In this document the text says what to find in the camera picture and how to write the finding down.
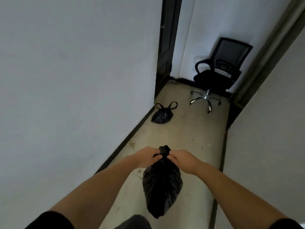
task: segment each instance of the person's left hand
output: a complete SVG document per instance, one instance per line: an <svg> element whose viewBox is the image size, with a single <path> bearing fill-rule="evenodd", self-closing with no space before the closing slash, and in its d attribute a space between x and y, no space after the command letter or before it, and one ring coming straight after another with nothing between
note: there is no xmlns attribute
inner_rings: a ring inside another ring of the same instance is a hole
<svg viewBox="0 0 305 229"><path fill-rule="evenodd" d="M136 159L137 168L147 168L162 158L162 155L153 157L155 154L160 154L160 150L152 147L145 147L132 156Z"/></svg>

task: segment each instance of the black office chair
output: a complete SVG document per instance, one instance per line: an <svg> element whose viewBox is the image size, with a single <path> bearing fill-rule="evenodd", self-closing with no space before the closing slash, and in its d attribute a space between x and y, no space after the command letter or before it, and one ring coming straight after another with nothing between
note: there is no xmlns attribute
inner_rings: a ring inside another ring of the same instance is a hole
<svg viewBox="0 0 305 229"><path fill-rule="evenodd" d="M214 96L210 96L210 93L224 93L225 90L229 89L235 83L241 74L241 71L239 70L240 66L252 48L253 46L234 39L220 38L212 57L210 59L201 60L195 65L198 74L195 75L194 81L199 83L202 89L207 90L207 92L202 94L196 90L191 91L191 95L194 95L194 92L196 92L201 96L193 99L190 102L190 105L196 100L206 99L209 103L208 114L212 111L210 98L218 100L218 105L220 105L221 100ZM209 65L210 70L199 72L198 65L201 63ZM231 77L221 75L215 72L215 69L222 70Z"/></svg>

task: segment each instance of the plastic bag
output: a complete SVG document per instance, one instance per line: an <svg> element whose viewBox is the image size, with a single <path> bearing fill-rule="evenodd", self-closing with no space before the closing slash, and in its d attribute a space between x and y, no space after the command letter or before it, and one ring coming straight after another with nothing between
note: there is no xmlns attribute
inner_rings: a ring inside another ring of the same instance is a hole
<svg viewBox="0 0 305 229"><path fill-rule="evenodd" d="M176 103L177 105L173 108L171 108L171 104L172 103ZM178 103L173 101L170 103L170 105L168 106L168 108L164 108L162 106L162 104L157 103L156 104L156 108L158 109L158 111L152 116L152 122L155 122L157 124L164 124L166 122L169 122L170 119L173 117L173 113L171 112L171 110L174 110L178 107Z"/></svg>
<svg viewBox="0 0 305 229"><path fill-rule="evenodd" d="M163 158L144 171L142 181L147 209L156 219L165 215L183 186L179 168L166 158L170 148L165 145L159 150Z"/></svg>

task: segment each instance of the doorway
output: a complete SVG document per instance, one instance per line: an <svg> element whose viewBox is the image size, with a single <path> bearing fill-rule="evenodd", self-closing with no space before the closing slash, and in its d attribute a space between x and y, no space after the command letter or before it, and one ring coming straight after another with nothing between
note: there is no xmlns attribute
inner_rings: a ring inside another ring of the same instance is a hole
<svg viewBox="0 0 305 229"><path fill-rule="evenodd" d="M155 98L170 77L182 0L163 0Z"/></svg>

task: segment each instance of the person's right arm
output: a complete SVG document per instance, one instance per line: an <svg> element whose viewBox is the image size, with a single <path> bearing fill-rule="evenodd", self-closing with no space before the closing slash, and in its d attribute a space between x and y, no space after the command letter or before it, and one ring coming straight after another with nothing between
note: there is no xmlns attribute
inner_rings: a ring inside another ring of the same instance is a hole
<svg viewBox="0 0 305 229"><path fill-rule="evenodd" d="M167 158L183 172L196 175L207 185L234 229L267 229L277 220L288 218L214 166L200 161L186 150L172 150Z"/></svg>

